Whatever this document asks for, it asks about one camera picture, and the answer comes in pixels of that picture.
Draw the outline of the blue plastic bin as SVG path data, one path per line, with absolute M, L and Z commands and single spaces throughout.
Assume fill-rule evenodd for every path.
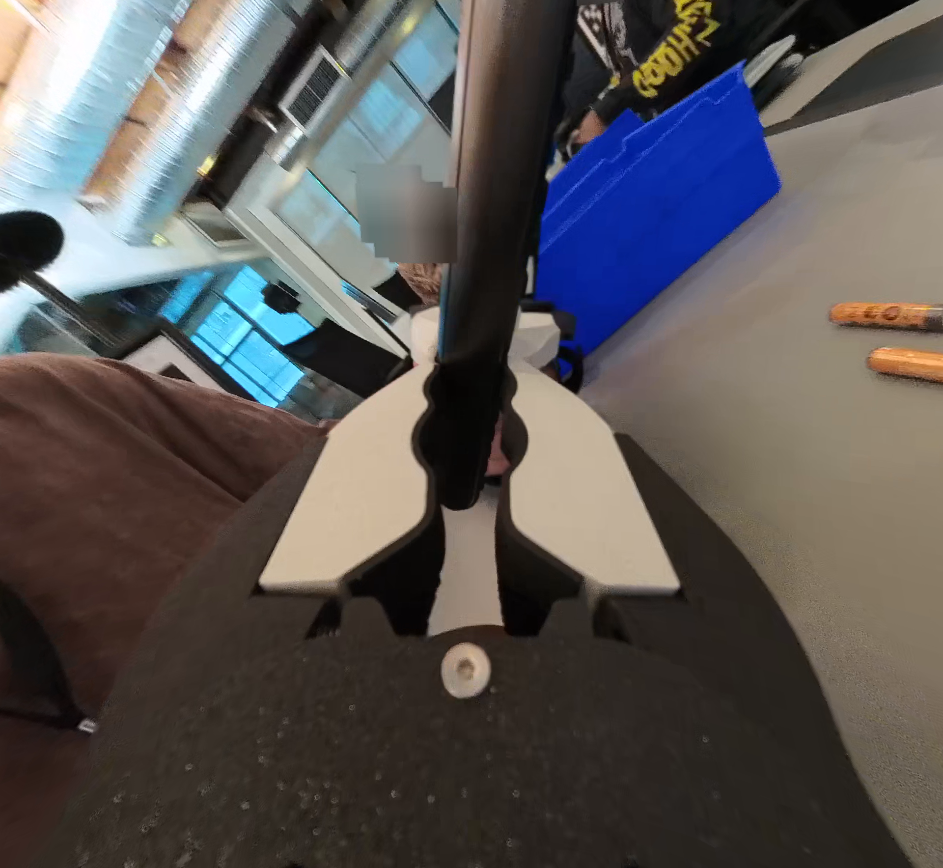
M 652 121 L 619 118 L 550 182 L 536 295 L 574 316 L 584 354 L 779 193 L 743 66 Z

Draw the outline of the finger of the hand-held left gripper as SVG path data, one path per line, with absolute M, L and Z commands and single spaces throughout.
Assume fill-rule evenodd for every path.
M 409 351 L 415 365 L 437 362 L 441 321 L 440 308 L 419 309 L 409 316 Z
M 520 310 L 514 329 L 514 367 L 543 369 L 558 353 L 558 325 L 552 311 Z

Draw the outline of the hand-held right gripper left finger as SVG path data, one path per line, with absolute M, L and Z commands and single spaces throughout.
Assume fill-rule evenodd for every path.
M 417 432 L 431 415 L 418 364 L 327 436 L 258 578 L 265 594 L 371 597 L 401 636 L 425 636 L 444 561 L 444 524 Z

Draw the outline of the grey laptop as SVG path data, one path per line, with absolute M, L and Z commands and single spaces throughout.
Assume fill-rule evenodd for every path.
M 797 49 L 797 37 L 785 36 L 762 49 L 743 68 L 753 106 L 767 107 L 801 71 L 805 56 Z

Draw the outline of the person in brown shirt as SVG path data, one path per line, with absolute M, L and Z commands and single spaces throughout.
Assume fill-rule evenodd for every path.
M 127 363 L 2 358 L 2 589 L 87 716 L 222 526 L 335 425 Z

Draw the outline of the black remote control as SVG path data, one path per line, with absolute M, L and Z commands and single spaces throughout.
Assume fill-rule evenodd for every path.
M 454 91 L 457 260 L 443 274 L 420 445 L 445 508 L 477 501 L 525 292 L 573 0 L 463 0 Z

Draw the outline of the black floor lamp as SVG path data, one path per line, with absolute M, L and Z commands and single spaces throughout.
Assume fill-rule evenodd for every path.
M 51 302 L 102 346 L 116 350 L 118 339 L 77 301 L 45 279 L 48 268 L 64 248 L 64 232 L 56 219 L 34 211 L 1 214 L 1 293 L 26 285 Z

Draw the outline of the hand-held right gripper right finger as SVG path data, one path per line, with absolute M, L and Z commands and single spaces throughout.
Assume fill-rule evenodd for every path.
M 680 579 L 607 422 L 527 365 L 506 380 L 495 526 L 505 631 L 538 635 L 560 601 L 593 619 L 607 599 L 676 596 Z

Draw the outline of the white air vent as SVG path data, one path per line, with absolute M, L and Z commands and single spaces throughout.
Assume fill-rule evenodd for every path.
M 296 130 L 310 133 L 324 106 L 348 86 L 351 77 L 333 54 L 319 46 L 278 102 L 278 109 Z

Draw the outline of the orange battery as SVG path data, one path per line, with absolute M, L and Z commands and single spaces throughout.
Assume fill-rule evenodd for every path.
M 888 377 L 915 379 L 941 385 L 942 353 L 904 347 L 880 347 L 871 351 L 866 366 Z
M 942 304 L 849 301 L 829 311 L 831 323 L 851 328 L 942 333 Z

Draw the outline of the silver ventilation duct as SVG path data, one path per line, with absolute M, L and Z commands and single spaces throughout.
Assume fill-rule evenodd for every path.
M 2 211 L 98 201 L 107 228 L 150 245 L 310 1 L 45 0 L 2 96 Z M 204 38 L 124 165 L 109 164 L 193 6 Z

